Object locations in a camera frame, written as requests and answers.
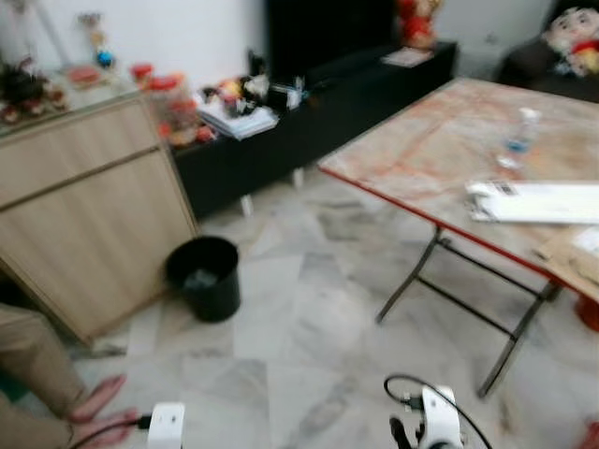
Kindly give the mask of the brown cardboard box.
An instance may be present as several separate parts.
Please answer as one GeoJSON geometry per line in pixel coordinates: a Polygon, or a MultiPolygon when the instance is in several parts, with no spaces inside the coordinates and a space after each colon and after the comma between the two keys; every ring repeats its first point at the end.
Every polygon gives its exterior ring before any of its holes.
{"type": "Polygon", "coordinates": [[[593,302],[599,299],[599,226],[557,231],[535,248],[550,272],[593,302]]]}

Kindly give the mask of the black rubbish bin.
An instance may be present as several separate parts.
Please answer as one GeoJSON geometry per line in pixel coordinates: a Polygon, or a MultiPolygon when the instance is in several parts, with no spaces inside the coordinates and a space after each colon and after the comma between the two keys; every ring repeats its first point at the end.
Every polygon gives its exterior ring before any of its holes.
{"type": "Polygon", "coordinates": [[[239,251],[230,240],[200,236],[188,240],[168,256],[164,274],[168,285],[200,322],[219,324],[234,316],[242,303],[239,263],[239,251]],[[221,282],[207,290],[184,290],[183,278],[197,269],[217,274],[221,282]]]}

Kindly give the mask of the light wooden cabinet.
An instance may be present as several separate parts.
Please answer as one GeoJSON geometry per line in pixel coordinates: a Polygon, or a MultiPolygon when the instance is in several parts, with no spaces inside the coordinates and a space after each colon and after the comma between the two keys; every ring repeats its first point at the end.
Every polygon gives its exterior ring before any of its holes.
{"type": "Polygon", "coordinates": [[[196,215],[137,91],[0,128],[0,270],[90,345],[167,294],[196,215]]]}

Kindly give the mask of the white paper sheet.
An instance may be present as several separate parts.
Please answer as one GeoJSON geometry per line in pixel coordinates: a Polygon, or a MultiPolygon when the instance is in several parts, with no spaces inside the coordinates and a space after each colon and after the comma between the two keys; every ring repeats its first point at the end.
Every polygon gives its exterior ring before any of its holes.
{"type": "Polygon", "coordinates": [[[435,51],[431,49],[402,48],[382,56],[380,61],[386,65],[412,68],[416,65],[422,65],[425,61],[430,60],[433,55],[435,55],[435,51]]]}

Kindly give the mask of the clear bottle with blue label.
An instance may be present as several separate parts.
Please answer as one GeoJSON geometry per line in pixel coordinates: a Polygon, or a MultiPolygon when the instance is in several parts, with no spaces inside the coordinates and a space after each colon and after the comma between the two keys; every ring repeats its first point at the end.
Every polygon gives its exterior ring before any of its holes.
{"type": "Polygon", "coordinates": [[[504,143],[504,149],[497,154],[496,161],[500,167],[509,170],[521,170],[525,157],[533,147],[538,133],[542,112],[532,108],[520,108],[519,120],[514,131],[509,134],[504,143]]]}

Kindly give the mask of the person's leg in khaki trousers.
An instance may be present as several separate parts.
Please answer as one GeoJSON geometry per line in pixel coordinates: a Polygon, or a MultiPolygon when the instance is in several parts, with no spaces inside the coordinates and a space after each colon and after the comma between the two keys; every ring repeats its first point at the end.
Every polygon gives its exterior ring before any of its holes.
{"type": "Polygon", "coordinates": [[[74,432],[66,418],[85,401],[87,388],[41,313],[0,304],[0,373],[56,414],[26,413],[0,395],[0,449],[68,449],[74,432]]]}

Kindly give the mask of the red lid plastic jar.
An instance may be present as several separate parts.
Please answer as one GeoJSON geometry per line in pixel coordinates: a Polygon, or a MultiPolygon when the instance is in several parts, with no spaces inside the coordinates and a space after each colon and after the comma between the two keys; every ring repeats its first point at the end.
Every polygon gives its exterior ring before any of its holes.
{"type": "Polygon", "coordinates": [[[176,74],[154,74],[146,82],[146,94],[153,103],[159,133],[172,146],[191,145],[197,140],[196,103],[176,74]]]}

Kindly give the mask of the marble top folding table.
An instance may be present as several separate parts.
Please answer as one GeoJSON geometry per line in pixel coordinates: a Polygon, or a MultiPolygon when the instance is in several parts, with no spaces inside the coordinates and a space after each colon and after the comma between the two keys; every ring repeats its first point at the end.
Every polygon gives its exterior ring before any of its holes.
{"type": "Polygon", "coordinates": [[[530,295],[532,303],[476,389],[487,398],[545,303],[566,283],[545,267],[535,248],[560,224],[500,224],[471,217],[465,187],[470,182],[595,182],[598,180],[599,106],[539,91],[476,79],[454,79],[359,134],[318,162],[327,176],[381,198],[431,223],[414,268],[378,311],[377,324],[412,285],[422,285],[462,311],[472,307],[425,277],[441,249],[530,295]],[[542,112],[533,147],[521,170],[500,167],[497,154],[519,120],[520,108],[542,112]]]}

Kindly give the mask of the red plastic stool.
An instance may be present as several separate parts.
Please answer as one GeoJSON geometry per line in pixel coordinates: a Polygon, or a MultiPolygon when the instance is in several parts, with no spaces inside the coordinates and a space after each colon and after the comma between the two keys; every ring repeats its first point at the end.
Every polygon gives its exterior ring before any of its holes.
{"type": "Polygon", "coordinates": [[[578,321],[581,321],[592,332],[599,332],[599,303],[586,296],[578,296],[573,311],[578,321]]]}

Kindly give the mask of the colourful trophy figurine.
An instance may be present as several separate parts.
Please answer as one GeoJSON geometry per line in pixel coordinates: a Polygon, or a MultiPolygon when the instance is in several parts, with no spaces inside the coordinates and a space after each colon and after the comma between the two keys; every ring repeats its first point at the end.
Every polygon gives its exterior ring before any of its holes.
{"type": "Polygon", "coordinates": [[[94,52],[95,64],[99,68],[110,71],[116,63],[116,57],[108,46],[108,38],[102,29],[103,14],[101,12],[84,12],[77,16],[78,22],[84,30],[87,42],[94,52]]]}

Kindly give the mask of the cartoon boy plush doll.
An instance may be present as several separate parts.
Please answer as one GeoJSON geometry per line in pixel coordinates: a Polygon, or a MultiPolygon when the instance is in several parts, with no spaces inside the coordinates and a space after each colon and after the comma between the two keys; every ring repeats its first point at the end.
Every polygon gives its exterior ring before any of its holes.
{"type": "Polygon", "coordinates": [[[562,76],[586,78],[599,72],[599,9],[566,9],[542,38],[560,56],[553,69],[562,76]]]}

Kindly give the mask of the small toy figures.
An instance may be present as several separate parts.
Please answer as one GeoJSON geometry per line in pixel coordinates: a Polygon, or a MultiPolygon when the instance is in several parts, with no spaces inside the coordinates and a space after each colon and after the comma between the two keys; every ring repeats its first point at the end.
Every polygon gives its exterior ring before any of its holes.
{"type": "Polygon", "coordinates": [[[247,115],[261,108],[286,114],[300,106],[305,93],[299,87],[274,84],[266,74],[253,74],[201,87],[197,98],[202,106],[222,106],[232,115],[247,115]]]}

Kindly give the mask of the grey crumpled trash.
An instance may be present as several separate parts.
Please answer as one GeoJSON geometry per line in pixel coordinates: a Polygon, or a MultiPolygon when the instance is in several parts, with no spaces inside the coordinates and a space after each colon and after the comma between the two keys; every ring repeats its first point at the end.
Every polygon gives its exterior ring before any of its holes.
{"type": "Polygon", "coordinates": [[[193,270],[192,273],[183,278],[183,288],[187,291],[201,291],[213,288],[221,282],[217,274],[210,273],[205,269],[193,270]]]}

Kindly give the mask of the red object on floor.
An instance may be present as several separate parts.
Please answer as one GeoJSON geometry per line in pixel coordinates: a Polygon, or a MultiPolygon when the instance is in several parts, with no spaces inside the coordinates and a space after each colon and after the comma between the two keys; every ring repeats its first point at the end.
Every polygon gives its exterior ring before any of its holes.
{"type": "Polygon", "coordinates": [[[583,440],[575,446],[575,449],[599,449],[599,423],[588,424],[583,440]]]}

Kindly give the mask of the black low tv console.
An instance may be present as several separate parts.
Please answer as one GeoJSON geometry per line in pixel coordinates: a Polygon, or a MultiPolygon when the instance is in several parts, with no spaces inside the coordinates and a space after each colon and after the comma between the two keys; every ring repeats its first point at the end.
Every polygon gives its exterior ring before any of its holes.
{"type": "Polygon", "coordinates": [[[198,219],[290,176],[453,80],[459,47],[438,44],[414,67],[377,64],[287,112],[270,131],[177,150],[174,162],[198,219]]]}

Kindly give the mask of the red figurine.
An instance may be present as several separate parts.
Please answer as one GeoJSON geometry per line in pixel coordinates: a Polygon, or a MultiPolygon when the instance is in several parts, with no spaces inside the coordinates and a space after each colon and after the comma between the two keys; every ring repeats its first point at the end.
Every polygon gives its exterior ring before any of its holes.
{"type": "Polygon", "coordinates": [[[438,8],[444,0],[395,0],[401,22],[401,43],[406,48],[432,49],[437,37],[433,29],[438,8]]]}

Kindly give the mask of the black television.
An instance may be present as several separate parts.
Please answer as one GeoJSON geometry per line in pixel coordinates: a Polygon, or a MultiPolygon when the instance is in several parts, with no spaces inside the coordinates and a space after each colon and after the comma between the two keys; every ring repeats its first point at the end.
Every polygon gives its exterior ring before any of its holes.
{"type": "Polygon", "coordinates": [[[270,78],[322,82],[397,48],[395,0],[264,0],[270,78]]]}

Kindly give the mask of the stack of white books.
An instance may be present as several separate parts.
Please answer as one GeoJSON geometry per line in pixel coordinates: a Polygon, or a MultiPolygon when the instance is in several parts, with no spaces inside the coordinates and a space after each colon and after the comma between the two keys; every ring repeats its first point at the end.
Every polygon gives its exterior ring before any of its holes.
{"type": "Polygon", "coordinates": [[[219,136],[236,140],[270,131],[278,123],[278,116],[270,108],[257,108],[251,114],[232,117],[218,104],[201,104],[197,107],[197,114],[219,136]]]}

